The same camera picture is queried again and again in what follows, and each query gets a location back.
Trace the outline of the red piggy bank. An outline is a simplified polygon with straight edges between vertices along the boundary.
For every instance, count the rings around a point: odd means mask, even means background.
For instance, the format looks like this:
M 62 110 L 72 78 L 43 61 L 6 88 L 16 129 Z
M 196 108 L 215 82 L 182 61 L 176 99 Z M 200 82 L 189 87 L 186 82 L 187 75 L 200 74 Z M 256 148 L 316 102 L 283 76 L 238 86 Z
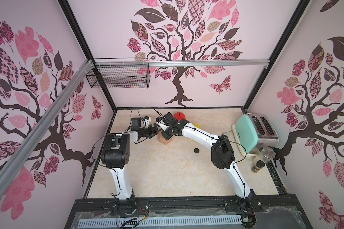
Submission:
M 184 113 L 182 112 L 176 112 L 174 114 L 174 118 L 177 120 L 177 121 L 180 121 L 181 119 L 186 119 L 186 116 Z

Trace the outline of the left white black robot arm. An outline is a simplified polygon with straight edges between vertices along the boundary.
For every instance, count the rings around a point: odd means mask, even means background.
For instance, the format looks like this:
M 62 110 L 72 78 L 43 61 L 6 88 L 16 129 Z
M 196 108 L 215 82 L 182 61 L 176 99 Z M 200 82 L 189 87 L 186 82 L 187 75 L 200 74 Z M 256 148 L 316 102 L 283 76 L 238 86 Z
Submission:
M 130 144 L 141 143 L 142 140 L 153 138 L 160 129 L 156 124 L 147 127 L 129 127 L 123 133 L 108 133 L 102 136 L 99 141 L 103 141 L 100 153 L 101 167 L 107 168 L 112 174 L 116 193 L 111 196 L 116 199 L 116 203 L 121 206 L 136 207 L 135 195 L 131 187 L 127 172 L 127 164 L 130 161 Z

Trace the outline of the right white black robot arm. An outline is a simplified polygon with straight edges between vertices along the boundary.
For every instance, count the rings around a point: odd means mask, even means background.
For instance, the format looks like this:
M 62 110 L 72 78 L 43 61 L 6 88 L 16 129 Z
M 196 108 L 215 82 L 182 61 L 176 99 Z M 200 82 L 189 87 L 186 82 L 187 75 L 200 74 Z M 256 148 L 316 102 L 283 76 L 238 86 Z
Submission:
M 242 176 L 234 155 L 234 150 L 226 135 L 213 135 L 201 130 L 185 119 L 177 120 L 171 113 L 156 118 L 157 125 L 162 129 L 161 135 L 169 140 L 172 136 L 192 139 L 211 150 L 211 162 L 225 171 L 237 197 L 237 205 L 242 211 L 252 210 L 258 200 L 254 190 Z

